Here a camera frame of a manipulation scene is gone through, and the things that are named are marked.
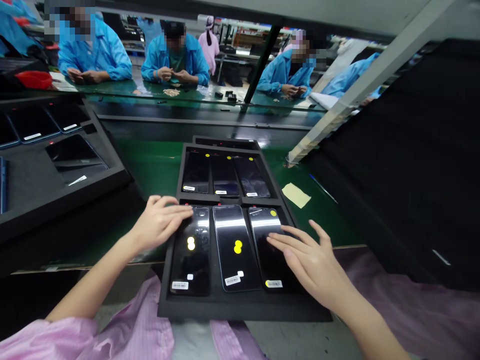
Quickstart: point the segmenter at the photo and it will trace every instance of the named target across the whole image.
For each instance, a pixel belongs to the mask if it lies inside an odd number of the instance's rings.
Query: blue uniform
[[[74,68],[82,73],[106,71],[114,81],[132,78],[132,62],[124,45],[115,31],[98,18],[92,41],[92,49],[86,41],[60,42],[58,68],[63,75],[68,76],[68,68]]]
[[[305,98],[311,92],[310,76],[314,71],[316,60],[309,58],[307,62],[303,63],[300,69],[292,75],[289,79],[290,67],[292,65],[293,50],[287,50],[278,55],[268,66],[263,70],[260,81],[258,82],[257,90],[268,93],[280,93],[282,86],[285,84],[296,87],[306,87],[307,91],[300,97]]]
[[[30,46],[36,45],[41,47],[38,42],[29,38],[27,34],[24,33],[20,25],[18,25],[13,18],[28,18],[28,16],[25,7],[19,0],[13,0],[11,5],[0,0],[0,35],[24,56],[27,56],[27,49]],[[0,56],[8,52],[7,47],[2,45],[0,45]]]
[[[380,54],[376,52],[369,58],[354,62],[347,69],[335,76],[321,93],[340,99],[379,56]],[[380,97],[380,88],[379,86],[370,96],[378,99]]]
[[[165,38],[157,36],[148,47],[148,55],[141,67],[141,77],[149,82],[160,82],[160,79],[154,78],[154,71],[163,67],[170,68],[170,53]],[[185,38],[185,70],[198,77],[198,85],[209,85],[209,66],[204,52],[199,41],[190,34],[186,34]]]
[[[145,57],[147,57],[147,53],[149,52],[149,45],[152,40],[155,39],[157,36],[163,36],[162,25],[160,25],[160,22],[155,21],[149,23],[140,16],[136,18],[136,23],[143,32],[143,35],[145,35]]]

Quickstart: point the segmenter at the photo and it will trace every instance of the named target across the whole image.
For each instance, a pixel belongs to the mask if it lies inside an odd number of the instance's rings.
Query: red container
[[[44,71],[24,71],[15,75],[29,89],[48,89],[53,82],[52,76]]]

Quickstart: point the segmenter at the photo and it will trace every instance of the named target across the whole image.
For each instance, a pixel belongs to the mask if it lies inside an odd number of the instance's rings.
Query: black tray
[[[223,142],[234,142],[225,139]],[[202,153],[224,156],[252,157],[260,170],[270,191],[270,198],[225,198],[214,194],[212,174],[210,171],[209,194],[190,193],[182,191],[184,167],[191,150]],[[259,150],[227,148],[199,144],[185,144],[178,177],[177,199],[181,204],[206,206],[210,211],[210,293],[208,296],[178,295],[170,292],[172,259],[176,236],[169,240],[166,252],[165,266],[162,276],[163,291],[160,293],[158,316],[171,319],[201,319],[201,320],[244,320],[244,321],[288,321],[288,322],[328,322],[332,321],[330,311],[318,304],[308,293],[269,293],[263,288],[256,291],[227,293],[222,286],[219,252],[215,234],[212,207],[222,205],[240,205],[250,235],[250,245],[253,243],[248,208],[274,208],[282,224],[297,226],[283,193],[275,181],[267,162]]]

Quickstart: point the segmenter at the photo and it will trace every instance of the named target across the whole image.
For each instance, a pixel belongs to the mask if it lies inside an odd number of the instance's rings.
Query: black smartphone
[[[55,142],[45,150],[67,186],[91,178],[109,168],[80,134]]]
[[[87,114],[74,102],[50,105],[48,111],[64,134],[81,129],[80,124],[90,120]]]
[[[0,214],[7,211],[7,161],[0,156]]]
[[[0,149],[20,144],[19,137],[12,127],[9,117],[0,111]]]
[[[182,191],[186,193],[209,193],[209,154],[195,151],[188,153],[184,168]]]
[[[267,241],[269,233],[284,234],[277,211],[268,207],[250,207],[248,216],[260,265],[262,286],[268,292],[295,293],[300,290],[301,285],[287,265],[283,252]]]
[[[176,232],[170,291],[178,295],[210,293],[210,210],[193,206],[193,216]]]
[[[239,205],[213,207],[223,289],[227,293],[257,290],[260,272]]]
[[[233,162],[245,196],[252,198],[270,197],[269,187],[262,178],[253,157],[235,157]]]
[[[240,196],[240,187],[232,157],[212,155],[210,165],[213,192],[225,198],[238,198]]]
[[[24,144],[60,134],[59,128],[43,106],[33,105],[11,109],[8,115],[20,141]]]

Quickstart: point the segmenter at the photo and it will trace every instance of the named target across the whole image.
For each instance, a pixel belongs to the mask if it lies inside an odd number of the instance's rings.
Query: yellow sticky note
[[[289,183],[281,190],[290,201],[297,205],[300,209],[303,208],[312,198],[300,190],[298,187]]]

